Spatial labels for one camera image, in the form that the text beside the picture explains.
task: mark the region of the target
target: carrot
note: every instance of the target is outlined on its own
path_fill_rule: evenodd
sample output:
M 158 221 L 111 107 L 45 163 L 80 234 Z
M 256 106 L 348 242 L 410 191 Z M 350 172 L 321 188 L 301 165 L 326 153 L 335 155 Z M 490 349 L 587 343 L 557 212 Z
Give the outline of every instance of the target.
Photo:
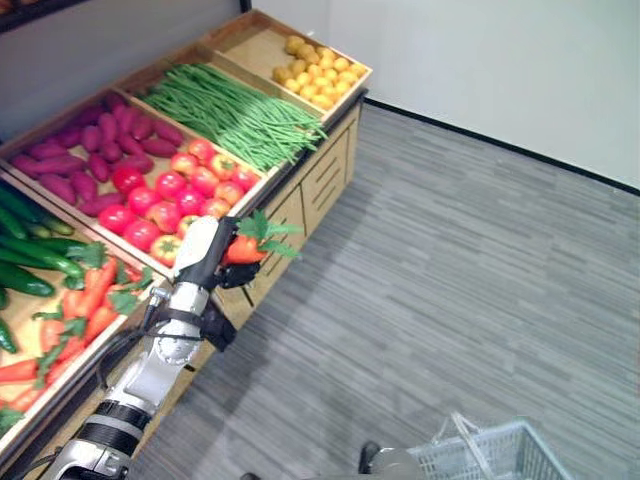
M 44 391 L 44 388 L 41 390 L 37 390 L 32 387 L 10 401 L 9 408 L 11 408 L 12 410 L 17 410 L 18 412 L 25 413 L 27 410 L 29 410 L 29 408 L 31 408 L 31 405 L 36 403 L 36 400 L 40 398 L 40 395 L 42 395 Z
M 75 318 L 76 307 L 80 304 L 80 300 L 84 292 L 81 290 L 67 290 L 62 297 L 62 314 L 65 320 Z
M 107 263 L 102 267 L 100 272 L 100 278 L 98 278 L 94 285 L 90 289 L 85 288 L 82 301 L 76 309 L 76 315 L 79 317 L 90 318 L 96 308 L 102 303 L 107 289 L 113 284 L 116 279 L 116 272 L 118 270 L 118 264 L 114 257 L 109 257 Z
M 0 367 L 0 383 L 16 383 L 35 380 L 38 371 L 38 362 L 35 358 L 12 363 Z
M 93 339 L 100 335 L 105 328 L 111 325 L 116 318 L 118 318 L 117 312 L 114 312 L 105 306 L 99 307 L 93 315 L 89 317 L 87 329 L 84 333 L 86 344 L 88 345 L 91 343 Z

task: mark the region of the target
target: red tomato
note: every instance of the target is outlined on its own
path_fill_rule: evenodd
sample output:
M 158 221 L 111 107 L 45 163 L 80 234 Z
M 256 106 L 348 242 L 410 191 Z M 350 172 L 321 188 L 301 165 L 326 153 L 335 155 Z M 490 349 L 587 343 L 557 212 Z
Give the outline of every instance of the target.
M 204 196 L 191 187 L 185 188 L 176 195 L 176 205 L 182 215 L 199 214 L 204 200 Z
M 151 244 L 162 232 L 147 220 L 136 220 L 124 231 L 124 239 L 143 252 L 148 252 Z
M 198 159 L 188 153 L 178 152 L 171 157 L 170 166 L 171 170 L 181 173 L 185 177 L 189 178 L 198 166 Z
M 231 210 L 231 205 L 221 198 L 211 198 L 202 204 L 200 215 L 211 215 L 217 219 L 224 217 Z
M 164 172 L 156 179 L 156 191 L 167 200 L 173 199 L 186 186 L 187 181 L 176 172 Z
M 162 235 L 151 245 L 151 256 L 167 267 L 173 267 L 182 240 L 175 235 Z
M 234 206 L 244 196 L 242 189 L 233 182 L 224 182 L 216 188 L 216 197 Z
M 129 208 L 136 215 L 144 217 L 152 205 L 162 201 L 158 192 L 149 187 L 136 187 L 129 192 Z
M 191 224 L 199 218 L 200 217 L 198 215 L 187 215 L 186 217 L 182 217 L 182 220 L 180 220 L 180 223 L 178 224 L 178 238 L 184 238 Z
M 118 235 L 122 235 L 124 229 L 135 220 L 133 212 L 123 205 L 109 205 L 98 215 L 100 225 Z
M 142 174 L 132 167 L 118 167 L 111 175 L 111 181 L 116 189 L 123 195 L 128 195 L 136 187 L 145 187 Z
M 208 165 L 209 169 L 222 181 L 231 180 L 236 170 L 236 162 L 222 153 L 213 157 Z
M 158 225 L 164 233 L 175 233 L 182 215 L 175 203 L 162 201 L 152 205 L 145 217 Z
M 192 141 L 187 151 L 198 159 L 200 165 L 207 165 L 209 160 L 216 154 L 216 149 L 213 148 L 211 142 L 208 142 L 204 138 L 197 138 Z
M 260 177 L 253 173 L 248 167 L 238 165 L 236 171 L 233 172 L 231 181 L 238 185 L 245 193 L 251 190 L 258 183 Z
M 206 167 L 198 167 L 191 175 L 191 185 L 205 197 L 213 197 L 216 187 L 220 183 L 211 170 Z

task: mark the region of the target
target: green vegetable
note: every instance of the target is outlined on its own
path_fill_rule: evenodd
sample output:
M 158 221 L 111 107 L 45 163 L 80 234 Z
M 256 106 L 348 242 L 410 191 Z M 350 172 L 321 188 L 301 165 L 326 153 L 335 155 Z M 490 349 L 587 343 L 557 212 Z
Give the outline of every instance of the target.
M 50 267 L 60 270 L 69 276 L 84 276 L 84 270 L 80 265 L 63 257 L 53 250 L 40 246 L 37 242 L 29 242 L 26 240 L 0 236 L 0 245 L 15 250 L 16 252 L 24 253 L 30 257 L 35 257 Z
M 22 240 L 27 238 L 27 231 L 20 221 L 3 206 L 0 206 L 0 228 L 15 238 Z
M 16 347 L 9 325 L 3 319 L 0 318 L 0 348 L 6 350 L 9 353 L 16 353 L 18 348 Z
M 0 285 L 37 297 L 51 297 L 53 286 L 16 265 L 0 262 Z
M 326 138 L 320 120 L 207 65 L 177 65 L 143 100 L 262 171 Z

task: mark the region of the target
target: white plastic basket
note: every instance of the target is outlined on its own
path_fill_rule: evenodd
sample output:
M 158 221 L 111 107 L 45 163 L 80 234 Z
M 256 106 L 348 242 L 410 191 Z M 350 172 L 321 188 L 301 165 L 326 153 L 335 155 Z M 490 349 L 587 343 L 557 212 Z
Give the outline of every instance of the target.
M 459 436 L 440 440 L 447 419 L 431 443 L 407 450 L 427 480 L 572 480 L 527 422 L 480 430 L 459 413 L 451 419 Z

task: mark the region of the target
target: wooden crate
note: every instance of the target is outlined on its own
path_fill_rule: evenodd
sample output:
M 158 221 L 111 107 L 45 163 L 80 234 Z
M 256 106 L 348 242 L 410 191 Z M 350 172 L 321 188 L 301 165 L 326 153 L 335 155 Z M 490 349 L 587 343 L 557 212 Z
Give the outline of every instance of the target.
M 42 205 L 49 212 L 51 212 L 61 220 L 73 226 L 76 229 L 76 232 L 74 233 L 72 238 L 82 241 L 104 241 L 104 239 L 100 235 L 98 235 L 92 229 L 88 228 L 86 225 L 78 222 L 75 218 L 69 215 L 67 211 L 59 208 L 52 202 L 49 202 L 47 199 L 36 194 L 28 186 L 21 183 L 20 181 L 9 175 L 7 172 L 1 172 L 0 178 L 6 183 L 25 193 L 30 198 L 37 201 L 40 205 Z M 108 242 L 105 242 L 105 244 L 110 255 L 123 260 L 125 263 L 131 265 L 136 269 L 143 268 L 144 264 L 125 250 Z M 57 271 L 32 271 L 38 277 L 52 283 L 59 293 L 56 293 L 54 297 L 39 298 L 21 294 L 13 290 L 9 291 L 11 303 L 6 310 L 3 310 L 1 312 L 1 315 L 2 318 L 9 324 L 11 330 L 14 332 L 15 338 L 19 343 L 21 350 L 14 355 L 9 355 L 6 352 L 2 352 L 0 354 L 0 366 L 9 365 L 21 360 L 41 355 L 42 352 L 40 351 L 39 331 L 42 320 L 32 321 L 31 315 L 39 311 L 53 312 L 56 309 L 56 305 L 61 301 L 62 292 L 58 287 L 62 285 L 62 281 L 65 275 Z M 135 312 L 129 316 L 120 315 L 91 343 L 91 345 L 89 345 L 89 347 L 87 347 L 87 349 L 85 349 L 85 351 L 78 357 L 78 359 L 72 364 L 72 366 L 66 371 L 66 373 L 63 374 L 53 385 L 51 385 L 46 390 L 46 392 L 25 414 L 24 418 L 20 420 L 20 422 L 18 422 L 2 438 L 0 438 L 0 456 L 2 456 L 3 452 L 6 452 L 7 447 L 12 444 L 16 437 L 20 435 L 25 428 L 31 426 L 34 416 L 39 411 L 41 411 L 45 407 L 45 405 L 51 402 L 54 397 L 58 395 L 58 392 L 61 390 L 64 384 L 67 383 L 71 378 L 73 378 L 73 376 L 76 375 L 76 373 L 79 372 L 81 368 L 92 359 L 92 357 L 101 349 L 101 347 L 103 347 L 109 341 L 109 339 L 115 333 L 124 328 L 134 326 L 141 321 L 144 311 L 144 304 L 146 303 L 145 300 L 148 298 L 151 288 L 153 288 L 154 286 L 163 286 L 166 283 L 166 280 L 163 279 L 159 274 L 153 273 L 152 275 L 154 279 L 153 283 L 140 295 L 140 304 Z M 26 382 L 24 384 L 0 385 L 0 398 L 11 400 L 27 388 L 29 388 L 30 385 L 31 382 Z M 65 401 L 68 401 L 69 399 L 70 397 L 64 401 L 59 402 L 56 411 L 52 412 L 52 414 L 48 418 L 53 418 L 55 413 L 59 411 L 60 408 L 62 408 Z M 46 422 L 41 422 L 39 425 L 37 425 L 36 428 L 34 428 L 34 436 L 37 435 L 37 433 L 41 432 L 46 426 Z M 0 473 L 3 470 L 3 466 L 8 467 L 8 465 L 0 465 Z
M 295 59 L 293 55 L 289 55 L 284 50 L 285 40 L 290 35 L 302 37 L 306 43 L 314 47 L 327 47 L 256 9 L 207 33 L 200 39 L 200 43 L 213 50 L 211 63 L 226 73 L 240 78 L 270 95 L 289 100 L 307 111 L 317 114 L 325 123 L 339 108 L 352 101 L 357 92 L 366 86 L 372 70 L 365 66 L 366 73 L 331 109 L 324 110 L 287 90 L 271 78 L 275 67 L 287 66 Z M 349 63 L 360 63 L 336 49 L 331 48 L 331 50 L 337 56 L 349 60 Z

